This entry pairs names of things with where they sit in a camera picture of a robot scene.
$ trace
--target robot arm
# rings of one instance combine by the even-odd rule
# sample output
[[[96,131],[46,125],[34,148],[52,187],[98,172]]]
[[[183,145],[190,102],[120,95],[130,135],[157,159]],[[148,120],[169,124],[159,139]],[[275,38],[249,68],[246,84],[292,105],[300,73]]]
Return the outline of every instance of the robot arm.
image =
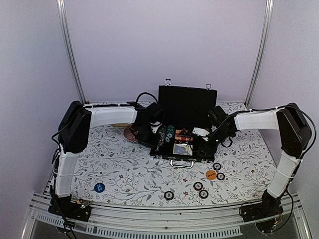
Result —
[[[227,115],[221,107],[214,107],[209,117],[217,130],[209,135],[209,141],[216,144],[228,137],[234,137],[235,132],[248,129],[279,130],[281,137],[281,159],[272,182],[264,192],[262,202],[255,206],[241,208],[244,221],[257,220],[282,212],[280,198],[288,184],[295,177],[303,153],[311,138],[312,131],[294,103],[275,110],[262,112],[245,112]]]

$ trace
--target blue sticker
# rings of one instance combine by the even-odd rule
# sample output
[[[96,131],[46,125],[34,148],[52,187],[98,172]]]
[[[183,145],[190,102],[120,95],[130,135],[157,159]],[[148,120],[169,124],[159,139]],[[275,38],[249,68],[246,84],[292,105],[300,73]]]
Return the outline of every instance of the blue sticker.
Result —
[[[97,193],[102,193],[105,190],[105,185],[103,183],[97,183],[94,186],[94,190]]]

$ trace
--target card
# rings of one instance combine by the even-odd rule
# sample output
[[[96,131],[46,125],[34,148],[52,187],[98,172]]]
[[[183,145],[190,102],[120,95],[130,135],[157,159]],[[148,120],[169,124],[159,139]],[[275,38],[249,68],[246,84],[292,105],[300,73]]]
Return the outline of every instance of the card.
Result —
[[[188,144],[174,144],[173,154],[180,154],[180,155],[193,155],[193,151],[191,150],[191,147]]]

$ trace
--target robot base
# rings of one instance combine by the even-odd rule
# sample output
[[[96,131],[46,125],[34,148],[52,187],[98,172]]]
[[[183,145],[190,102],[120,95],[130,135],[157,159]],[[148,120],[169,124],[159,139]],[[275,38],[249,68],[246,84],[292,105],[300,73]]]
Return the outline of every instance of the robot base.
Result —
[[[280,203],[272,206],[271,210],[269,207],[265,208],[264,203],[247,205],[240,208],[240,215],[243,217],[244,222],[275,216],[283,212],[284,210]]]

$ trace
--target orange sticker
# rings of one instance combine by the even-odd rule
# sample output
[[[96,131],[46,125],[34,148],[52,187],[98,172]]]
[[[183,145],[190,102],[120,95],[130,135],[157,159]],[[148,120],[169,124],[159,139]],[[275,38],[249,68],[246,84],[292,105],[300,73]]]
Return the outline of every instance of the orange sticker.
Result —
[[[209,180],[214,180],[217,177],[217,173],[215,171],[207,171],[206,178]]]

